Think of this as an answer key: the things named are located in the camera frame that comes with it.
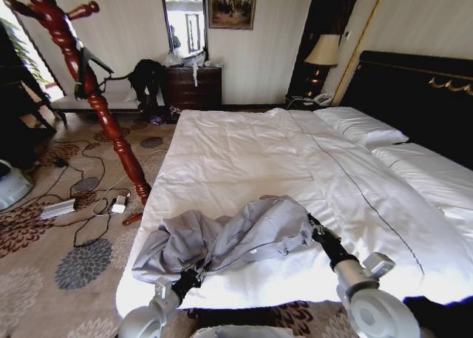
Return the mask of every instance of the mirror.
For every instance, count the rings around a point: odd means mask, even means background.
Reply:
[[[175,56],[191,57],[207,45],[205,0],[163,0],[169,49]]]

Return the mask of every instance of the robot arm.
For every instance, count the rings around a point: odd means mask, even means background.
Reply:
[[[337,274],[337,293],[347,309],[350,324],[361,338],[419,338],[412,312],[398,299],[378,290],[379,278],[394,267],[386,255],[372,253],[362,267],[343,248],[340,238],[309,214],[312,238],[321,244]],[[179,307],[191,288],[200,287],[204,268],[190,268],[174,284],[161,277],[148,307],[130,312],[122,321],[118,338],[159,338],[162,327]]]
[[[353,330],[361,338],[418,338],[421,331],[412,312],[394,296],[378,290],[379,278],[394,268],[388,256],[374,252],[360,265],[343,248],[340,238],[309,214],[312,238],[321,244],[337,274],[337,294],[347,309]]]

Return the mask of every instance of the patterned carpet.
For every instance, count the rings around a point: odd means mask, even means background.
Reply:
[[[118,119],[137,158],[168,149],[174,126],[148,125],[136,117]],[[112,216],[102,238],[93,240],[105,230],[107,216],[86,219],[123,170],[94,116],[68,114],[68,120],[67,129],[55,123],[58,132],[45,145],[38,159],[41,166],[31,173],[35,188],[13,210],[0,214],[0,337],[109,338],[117,333],[115,290],[139,226],[125,227],[121,221],[141,212],[142,206],[128,178],[120,182],[115,187],[123,189],[107,197],[126,195],[130,189],[129,205],[124,214]],[[142,162],[150,184],[164,155],[157,152]],[[53,164],[56,158],[67,160],[70,167],[58,168]],[[46,192],[48,196],[33,200]],[[44,206],[71,196],[78,200],[76,212],[39,220]],[[74,248],[74,233],[82,226],[77,244],[91,244]],[[232,322],[289,327],[304,337],[357,337],[343,307],[335,302],[293,302],[242,314],[180,311],[163,336],[189,337],[199,327]]]

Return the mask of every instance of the framed painting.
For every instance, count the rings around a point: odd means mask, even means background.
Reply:
[[[256,0],[208,0],[211,29],[252,30]]]

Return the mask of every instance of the white charger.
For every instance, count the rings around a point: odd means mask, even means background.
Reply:
[[[125,212],[125,209],[126,209],[126,197],[122,195],[118,195],[117,200],[112,205],[112,212],[123,214]]]

